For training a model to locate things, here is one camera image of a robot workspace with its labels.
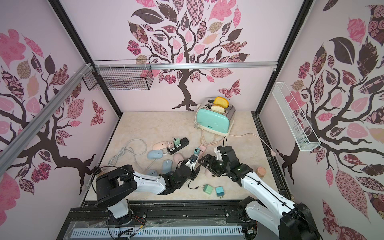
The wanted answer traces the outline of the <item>green charger plug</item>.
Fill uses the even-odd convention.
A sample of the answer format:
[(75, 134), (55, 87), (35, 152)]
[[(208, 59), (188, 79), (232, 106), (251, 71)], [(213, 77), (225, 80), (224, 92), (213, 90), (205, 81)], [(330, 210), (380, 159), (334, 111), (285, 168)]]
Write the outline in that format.
[(204, 188), (203, 188), (203, 192), (208, 194), (208, 195), (211, 195), (213, 192), (213, 189), (214, 188), (211, 185), (205, 184)]

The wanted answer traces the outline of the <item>teal charger plug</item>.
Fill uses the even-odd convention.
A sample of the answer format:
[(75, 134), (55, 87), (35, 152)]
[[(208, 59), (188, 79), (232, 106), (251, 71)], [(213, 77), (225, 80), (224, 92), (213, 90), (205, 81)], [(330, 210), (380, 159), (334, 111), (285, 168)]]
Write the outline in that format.
[(201, 152), (200, 148), (196, 148), (196, 149), (194, 150), (194, 154), (195, 154), (196, 156), (199, 156), (199, 155), (200, 155), (200, 152)]
[(225, 191), (223, 187), (215, 187), (215, 191), (216, 191), (217, 197), (219, 197), (220, 199), (224, 197)]

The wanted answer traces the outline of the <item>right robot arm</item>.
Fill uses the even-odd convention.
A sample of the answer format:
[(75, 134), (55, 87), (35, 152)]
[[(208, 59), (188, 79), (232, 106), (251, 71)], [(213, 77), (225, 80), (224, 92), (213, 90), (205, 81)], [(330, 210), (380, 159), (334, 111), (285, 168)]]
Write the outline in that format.
[(320, 240), (310, 209), (296, 204), (268, 186), (251, 167), (242, 164), (231, 146), (218, 147), (216, 156), (206, 155), (199, 163), (217, 177), (226, 176), (256, 197), (244, 199), (246, 216), (281, 240)]

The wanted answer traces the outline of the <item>pink power strip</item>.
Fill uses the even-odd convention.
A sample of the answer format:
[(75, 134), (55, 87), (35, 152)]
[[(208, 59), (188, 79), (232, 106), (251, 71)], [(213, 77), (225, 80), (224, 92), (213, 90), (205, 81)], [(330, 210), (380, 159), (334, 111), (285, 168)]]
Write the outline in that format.
[(204, 146), (204, 145), (200, 145), (200, 146), (199, 146), (199, 149), (200, 149), (201, 152), (204, 153), (204, 152), (206, 151), (207, 148), (206, 148), (206, 146)]

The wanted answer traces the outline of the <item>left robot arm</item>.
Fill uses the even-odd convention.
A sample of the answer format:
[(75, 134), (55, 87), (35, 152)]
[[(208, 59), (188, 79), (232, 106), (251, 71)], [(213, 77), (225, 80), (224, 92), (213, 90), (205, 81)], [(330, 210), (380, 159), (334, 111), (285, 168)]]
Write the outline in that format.
[(200, 167), (192, 164), (181, 165), (173, 172), (159, 176), (137, 173), (133, 166), (124, 165), (96, 178), (97, 207), (108, 209), (113, 217), (120, 219), (130, 214), (127, 196), (133, 192), (169, 195), (179, 190), (187, 180), (193, 181)]

